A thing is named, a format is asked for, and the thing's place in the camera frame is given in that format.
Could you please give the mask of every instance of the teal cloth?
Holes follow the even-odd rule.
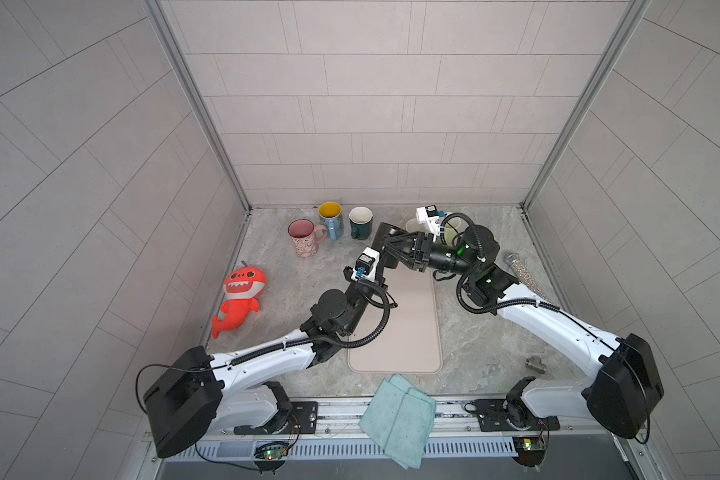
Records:
[[[360,419],[360,428],[403,468],[422,465],[437,402],[402,375],[384,380]]]

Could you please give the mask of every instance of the marble floor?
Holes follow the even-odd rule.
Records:
[[[309,307],[331,288],[347,286],[342,270],[350,265],[370,240],[349,237],[347,213],[343,206],[345,234],[336,242],[324,241],[316,255],[298,258],[286,232],[298,218],[319,222],[316,208],[256,209],[252,212],[240,260],[261,268],[267,275],[267,287],[259,297],[261,311],[251,314],[238,329],[211,338],[208,352],[230,352],[272,340],[298,328],[309,318]],[[461,211],[478,224],[487,226],[501,245],[499,266],[504,252],[518,252],[528,270],[552,302],[557,303],[549,278],[541,265],[516,206],[448,206],[441,210]],[[414,206],[373,206],[375,226],[381,222],[405,225],[414,216]],[[507,392],[524,376],[525,359],[538,355],[547,365],[547,373],[537,377],[566,379],[581,371],[565,356],[530,332],[500,316],[472,315],[456,300],[456,279],[435,283],[435,299],[441,335],[443,367],[431,375],[406,375],[418,388],[430,395]],[[369,396],[390,375],[356,373],[349,369],[347,351],[342,350],[321,365],[301,372],[276,377],[290,397]]]

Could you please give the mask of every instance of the red shark plush toy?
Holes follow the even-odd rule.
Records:
[[[212,320],[211,335],[219,338],[219,332],[227,332],[239,327],[253,310],[259,311],[256,299],[266,285],[266,275],[254,266],[244,266],[235,270],[224,280],[226,301],[221,304],[219,315]]]

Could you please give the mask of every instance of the pink mug with pattern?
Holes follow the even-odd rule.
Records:
[[[322,236],[318,238],[317,232],[320,230]],[[325,225],[315,226],[306,218],[301,218],[288,226],[288,235],[298,256],[312,256],[317,253],[317,245],[328,236],[328,229]]]

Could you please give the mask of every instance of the gray tiled wall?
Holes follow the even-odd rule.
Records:
[[[115,478],[243,215],[137,0],[0,0],[0,478]]]
[[[626,2],[161,5],[254,205],[516,204]]]
[[[576,312],[652,344],[674,478],[720,478],[720,0],[653,1],[530,217]]]

